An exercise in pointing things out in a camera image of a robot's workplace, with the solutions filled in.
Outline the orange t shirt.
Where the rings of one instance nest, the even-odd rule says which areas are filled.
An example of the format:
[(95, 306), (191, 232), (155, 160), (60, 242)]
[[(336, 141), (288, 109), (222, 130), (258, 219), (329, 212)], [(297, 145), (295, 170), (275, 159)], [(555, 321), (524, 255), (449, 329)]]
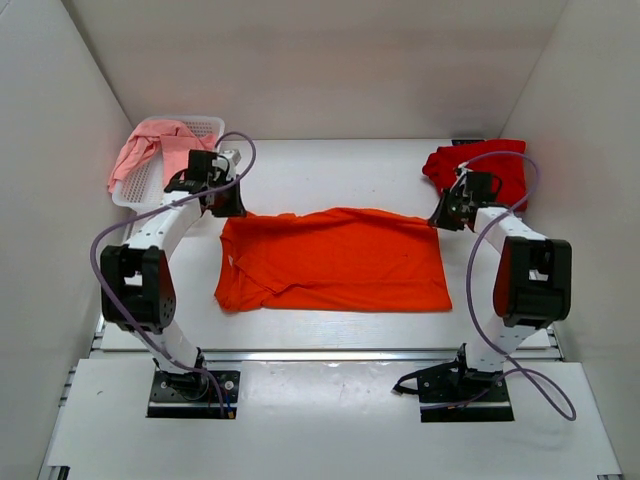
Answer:
[(346, 207), (248, 214), (229, 219), (220, 242), (215, 298), (227, 313), (452, 308), (437, 231), (419, 217)]

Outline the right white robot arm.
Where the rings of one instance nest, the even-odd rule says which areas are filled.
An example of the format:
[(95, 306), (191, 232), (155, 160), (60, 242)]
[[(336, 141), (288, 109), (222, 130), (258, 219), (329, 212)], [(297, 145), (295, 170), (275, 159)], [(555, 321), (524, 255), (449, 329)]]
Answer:
[(566, 240), (546, 237), (527, 226), (507, 207), (496, 203), (494, 176), (465, 167), (445, 189), (429, 219), (439, 229), (469, 229), (477, 240), (467, 264), (465, 290), (472, 293), (475, 255), (487, 243), (499, 254), (492, 292), (493, 314), (485, 323), (472, 322), (479, 339), (463, 345), (458, 369), (448, 376), (449, 391), (460, 400), (471, 400), (484, 384), (497, 380), (505, 360), (523, 341), (556, 321), (567, 318), (571, 308), (572, 246)]

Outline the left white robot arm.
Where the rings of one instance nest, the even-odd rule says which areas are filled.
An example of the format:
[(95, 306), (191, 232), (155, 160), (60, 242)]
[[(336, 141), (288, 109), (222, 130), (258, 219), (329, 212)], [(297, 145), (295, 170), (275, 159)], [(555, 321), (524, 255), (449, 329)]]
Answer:
[(236, 149), (191, 150), (188, 165), (171, 177), (158, 206), (122, 245), (100, 254), (100, 273), (110, 292), (102, 293), (104, 319), (137, 337), (152, 353), (166, 384), (197, 398), (211, 387), (204, 355), (174, 320), (177, 299), (169, 260), (189, 228), (205, 212), (243, 217)]

